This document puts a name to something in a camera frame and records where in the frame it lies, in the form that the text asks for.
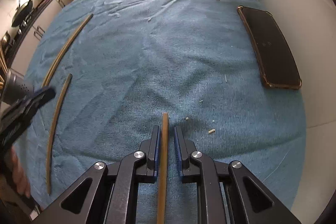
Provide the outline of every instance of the frying pan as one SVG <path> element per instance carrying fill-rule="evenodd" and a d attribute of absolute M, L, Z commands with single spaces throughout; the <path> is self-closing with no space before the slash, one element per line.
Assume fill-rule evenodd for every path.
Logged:
<path fill-rule="evenodd" d="M 19 1 L 19 6 L 17 7 L 17 11 L 12 20 L 12 27 L 17 27 L 18 25 L 20 25 L 25 20 L 27 15 L 29 15 L 32 9 L 33 9 L 32 0 L 28 0 L 28 2 L 25 2 L 22 5 L 20 5 Z"/>

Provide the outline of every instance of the blue towel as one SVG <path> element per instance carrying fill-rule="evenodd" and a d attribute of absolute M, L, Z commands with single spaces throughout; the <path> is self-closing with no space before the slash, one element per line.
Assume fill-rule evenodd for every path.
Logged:
<path fill-rule="evenodd" d="M 304 161 L 302 97 L 262 86 L 239 5 L 262 8 L 257 0 L 75 0 L 63 8 L 29 65 L 35 87 L 67 38 L 93 18 L 51 80 L 58 97 L 73 74 L 53 142 L 50 196 L 45 164 L 56 99 L 16 145 L 33 197 L 48 206 L 96 161 L 136 151 L 169 112 L 166 223 L 197 221 L 196 185 L 182 185 L 176 170 L 176 125 L 214 160 L 243 162 L 290 208 Z M 140 185 L 137 223 L 156 222 L 157 191 L 157 183 Z"/>

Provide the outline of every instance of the metal pivot screw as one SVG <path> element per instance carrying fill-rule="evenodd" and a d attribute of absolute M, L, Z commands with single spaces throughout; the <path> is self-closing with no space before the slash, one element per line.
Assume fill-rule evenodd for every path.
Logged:
<path fill-rule="evenodd" d="M 134 154 L 133 154 L 133 156 L 134 157 L 136 157 L 136 158 L 142 158 L 143 156 L 145 155 L 145 153 L 144 152 L 142 152 L 142 151 L 137 151 L 137 152 L 135 152 Z"/>
<path fill-rule="evenodd" d="M 234 160 L 231 163 L 231 165 L 232 165 L 233 168 L 239 169 L 242 166 L 242 163 L 240 161 Z"/>
<path fill-rule="evenodd" d="M 194 158 L 200 158 L 202 157 L 202 153 L 199 151 L 194 151 L 191 153 L 191 156 L 193 156 Z"/>
<path fill-rule="evenodd" d="M 104 164 L 103 162 L 101 162 L 101 161 L 96 162 L 96 163 L 94 164 L 94 168 L 97 169 L 97 170 L 103 169 L 104 166 L 105 166 L 105 164 Z"/>

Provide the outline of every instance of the phone case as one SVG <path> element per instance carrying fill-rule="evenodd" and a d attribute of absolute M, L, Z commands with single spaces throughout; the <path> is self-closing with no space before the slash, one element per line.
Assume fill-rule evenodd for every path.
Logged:
<path fill-rule="evenodd" d="M 284 84 L 277 84 L 277 83 L 272 83 L 271 81 L 268 80 L 267 78 L 267 75 L 266 75 L 266 72 L 265 72 L 265 68 L 264 68 L 264 65 L 263 65 L 263 61 L 261 59 L 261 55 L 259 53 L 259 50 L 258 50 L 258 47 L 257 47 L 257 43 L 254 39 L 254 36 L 253 36 L 253 33 L 246 21 L 246 18 L 242 12 L 242 9 L 244 8 L 244 6 L 238 6 L 237 8 L 237 12 L 241 18 L 241 20 L 243 21 L 243 24 L 245 26 L 245 29 L 247 31 L 247 33 L 249 34 L 249 37 L 251 39 L 251 44 L 252 44 L 252 47 L 253 47 L 253 50 L 254 50 L 254 53 L 256 55 L 256 58 L 257 58 L 257 61 L 258 61 L 258 67 L 259 67 L 259 71 L 260 71 L 260 78 L 261 78 L 261 82 L 263 83 L 263 85 L 267 88 L 283 88 L 283 89 L 294 89 L 294 90 L 298 90 L 301 86 L 302 86 L 302 80 L 301 78 L 299 77 L 299 84 L 298 85 L 284 85 Z M 274 20 L 272 14 L 268 11 L 264 11 L 266 13 L 268 13 L 272 19 Z M 274 23 L 277 27 L 277 29 L 279 30 L 279 32 L 281 33 L 281 35 L 283 36 L 279 26 L 277 25 L 277 23 L 275 22 L 274 20 Z"/>

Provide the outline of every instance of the blue gripper pad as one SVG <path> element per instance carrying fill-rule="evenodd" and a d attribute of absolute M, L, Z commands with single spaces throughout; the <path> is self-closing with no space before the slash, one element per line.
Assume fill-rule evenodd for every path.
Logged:
<path fill-rule="evenodd" d="M 182 178 L 182 176 L 183 176 L 183 173 L 182 173 L 182 156 L 181 156 L 179 138 L 177 137 L 176 128 L 174 128 L 174 147 L 175 147 L 177 172 L 178 172 L 180 178 Z"/>
<path fill-rule="evenodd" d="M 159 174 L 159 165 L 160 165 L 160 151 L 161 151 L 161 133 L 159 130 L 159 134 L 156 138 L 156 149 L 155 149 L 155 157 L 154 157 L 154 177 L 157 179 Z"/>

